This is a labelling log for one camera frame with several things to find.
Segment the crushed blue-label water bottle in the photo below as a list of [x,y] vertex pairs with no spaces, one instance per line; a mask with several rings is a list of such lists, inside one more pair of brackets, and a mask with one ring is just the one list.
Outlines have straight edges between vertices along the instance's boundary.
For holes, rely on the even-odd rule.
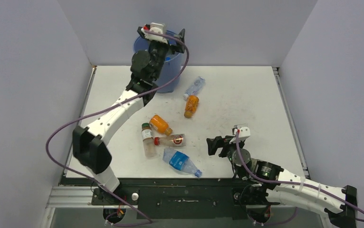
[[163,151],[163,161],[177,171],[192,174],[197,178],[202,176],[199,170],[188,155],[172,148],[165,148]]

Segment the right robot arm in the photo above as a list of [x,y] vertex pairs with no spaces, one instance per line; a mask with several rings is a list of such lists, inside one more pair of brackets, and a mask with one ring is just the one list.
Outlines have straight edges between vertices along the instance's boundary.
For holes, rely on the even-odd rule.
[[353,186],[333,187],[294,174],[273,163],[254,159],[236,143],[234,136],[217,136],[206,140],[208,154],[228,158],[233,178],[248,181],[237,202],[240,204],[290,204],[321,216],[338,228],[355,228],[357,189]]

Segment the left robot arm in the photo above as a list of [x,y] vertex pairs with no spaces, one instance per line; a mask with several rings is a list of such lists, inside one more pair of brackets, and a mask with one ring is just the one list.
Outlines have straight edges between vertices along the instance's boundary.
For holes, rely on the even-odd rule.
[[110,167],[112,156],[107,143],[116,131],[137,111],[146,106],[154,97],[159,86],[156,81],[168,54],[186,50],[185,29],[178,34],[167,35],[154,24],[138,28],[141,38],[148,41],[147,50],[135,52],[131,60],[131,80],[118,100],[103,115],[86,127],[77,126],[73,130],[73,156],[93,175],[104,189],[104,199],[109,204],[117,204],[122,199],[118,188],[120,180]]

